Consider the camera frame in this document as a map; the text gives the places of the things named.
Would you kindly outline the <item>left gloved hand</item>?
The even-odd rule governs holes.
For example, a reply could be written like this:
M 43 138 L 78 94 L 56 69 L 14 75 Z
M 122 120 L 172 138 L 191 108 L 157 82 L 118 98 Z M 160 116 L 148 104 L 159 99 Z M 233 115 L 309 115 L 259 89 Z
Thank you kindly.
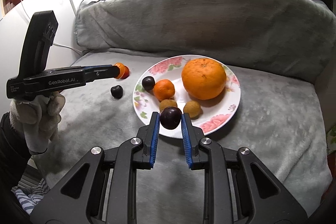
M 14 99 L 10 104 L 10 124 L 20 133 L 31 155 L 47 151 L 49 142 L 58 138 L 58 124 L 66 98 L 59 92 L 37 95 L 32 101 Z

